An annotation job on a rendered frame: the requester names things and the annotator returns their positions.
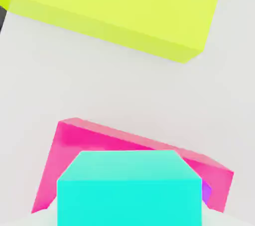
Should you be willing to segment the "small purple cube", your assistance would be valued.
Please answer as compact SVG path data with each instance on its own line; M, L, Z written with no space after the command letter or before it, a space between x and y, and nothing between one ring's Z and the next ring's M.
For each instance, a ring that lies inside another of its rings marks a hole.
M205 203L205 205L208 205L208 201L210 199L211 192L212 192L212 189L211 189L210 185L207 182L205 182L204 180L202 180L202 200Z

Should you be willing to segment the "large yellow box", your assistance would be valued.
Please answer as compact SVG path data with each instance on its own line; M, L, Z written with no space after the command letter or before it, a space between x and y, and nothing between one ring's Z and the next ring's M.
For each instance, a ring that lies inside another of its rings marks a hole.
M205 47L218 0L0 0L9 12L185 63Z

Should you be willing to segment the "small cyan cube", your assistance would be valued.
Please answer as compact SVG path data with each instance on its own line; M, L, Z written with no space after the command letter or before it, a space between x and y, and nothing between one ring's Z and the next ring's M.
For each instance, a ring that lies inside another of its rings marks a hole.
M202 180L174 151L81 152L57 182L57 226L202 226Z

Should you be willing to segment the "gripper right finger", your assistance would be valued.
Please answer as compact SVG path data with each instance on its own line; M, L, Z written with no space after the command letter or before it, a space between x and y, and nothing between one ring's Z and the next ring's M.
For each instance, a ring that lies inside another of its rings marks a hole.
M211 210L202 203L202 226L237 226L237 222L230 216Z

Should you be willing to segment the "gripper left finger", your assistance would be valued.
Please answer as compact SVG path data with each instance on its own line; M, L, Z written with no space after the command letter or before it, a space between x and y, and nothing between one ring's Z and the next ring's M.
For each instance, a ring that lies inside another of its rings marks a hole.
M57 226L57 199L47 209L31 214L24 223L24 226Z

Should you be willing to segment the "large pink box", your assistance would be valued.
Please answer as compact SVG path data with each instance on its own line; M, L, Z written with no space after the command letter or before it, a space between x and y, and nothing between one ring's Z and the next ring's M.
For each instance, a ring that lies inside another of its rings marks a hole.
M183 148L123 132L80 118L59 121L44 167L32 212L46 209L56 197L56 182L81 151L173 150L211 189L207 207L225 209L234 172L209 158Z

